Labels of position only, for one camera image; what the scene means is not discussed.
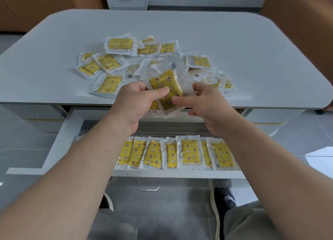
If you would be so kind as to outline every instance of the open drawer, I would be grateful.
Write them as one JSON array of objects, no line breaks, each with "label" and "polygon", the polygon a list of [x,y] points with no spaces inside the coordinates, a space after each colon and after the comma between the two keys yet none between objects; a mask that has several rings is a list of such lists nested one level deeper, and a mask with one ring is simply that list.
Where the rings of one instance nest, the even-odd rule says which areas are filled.
[{"label": "open drawer", "polygon": [[[56,140],[42,168],[9,168],[7,174],[43,175],[52,168],[69,150],[74,140],[107,114],[110,108],[72,107],[67,115]],[[201,135],[213,137],[206,129],[203,120],[187,115],[184,110],[178,117],[144,117],[139,122],[135,136],[172,137],[176,135]],[[143,170],[115,169],[112,176],[123,177],[123,183],[129,185],[153,186],[246,186],[248,185],[241,171],[198,171],[198,170]]]}]

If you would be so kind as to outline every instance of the white tabletop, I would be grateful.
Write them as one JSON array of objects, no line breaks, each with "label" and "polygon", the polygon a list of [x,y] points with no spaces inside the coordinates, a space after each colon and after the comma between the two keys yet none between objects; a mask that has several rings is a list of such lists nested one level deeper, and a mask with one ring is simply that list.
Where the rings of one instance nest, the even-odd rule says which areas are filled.
[{"label": "white tabletop", "polygon": [[236,86],[241,108],[323,108],[331,84],[269,20],[243,12],[68,10],[53,14],[0,56],[0,103],[112,104],[88,94],[79,52],[103,50],[102,38],[132,32],[178,39],[203,54]]}]

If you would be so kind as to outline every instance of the gray pants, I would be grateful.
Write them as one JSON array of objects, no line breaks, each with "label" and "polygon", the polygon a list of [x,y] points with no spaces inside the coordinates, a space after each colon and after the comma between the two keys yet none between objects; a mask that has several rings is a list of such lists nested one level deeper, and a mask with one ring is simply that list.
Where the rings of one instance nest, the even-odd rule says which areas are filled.
[{"label": "gray pants", "polygon": [[[223,234],[226,240],[280,240],[283,239],[259,201],[234,207],[224,217]],[[137,230],[121,223],[110,209],[99,209],[88,239],[135,240]]]}]

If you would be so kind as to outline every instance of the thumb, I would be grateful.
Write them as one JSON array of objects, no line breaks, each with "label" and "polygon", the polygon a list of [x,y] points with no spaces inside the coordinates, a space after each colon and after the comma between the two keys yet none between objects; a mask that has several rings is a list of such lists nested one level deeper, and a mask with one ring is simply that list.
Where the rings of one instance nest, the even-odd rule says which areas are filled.
[{"label": "thumb", "polygon": [[145,90],[145,93],[146,93],[146,97],[150,101],[155,101],[157,99],[160,99],[160,98],[166,96],[169,93],[169,87],[164,86],[160,89]]},{"label": "thumb", "polygon": [[171,100],[177,106],[194,108],[197,106],[198,96],[190,96],[190,97],[173,96]]}]

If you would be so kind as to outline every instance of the person's right hand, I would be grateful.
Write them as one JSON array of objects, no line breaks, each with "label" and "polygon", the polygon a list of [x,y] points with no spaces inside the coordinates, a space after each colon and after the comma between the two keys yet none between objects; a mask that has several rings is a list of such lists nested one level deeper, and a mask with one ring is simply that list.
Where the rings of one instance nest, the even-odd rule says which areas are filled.
[{"label": "person's right hand", "polygon": [[211,85],[204,83],[193,83],[194,91],[197,96],[192,97],[172,97],[172,102],[180,107],[189,107],[190,116],[201,117],[207,129],[220,136],[219,129],[230,117],[238,113],[227,102],[223,95]]}]

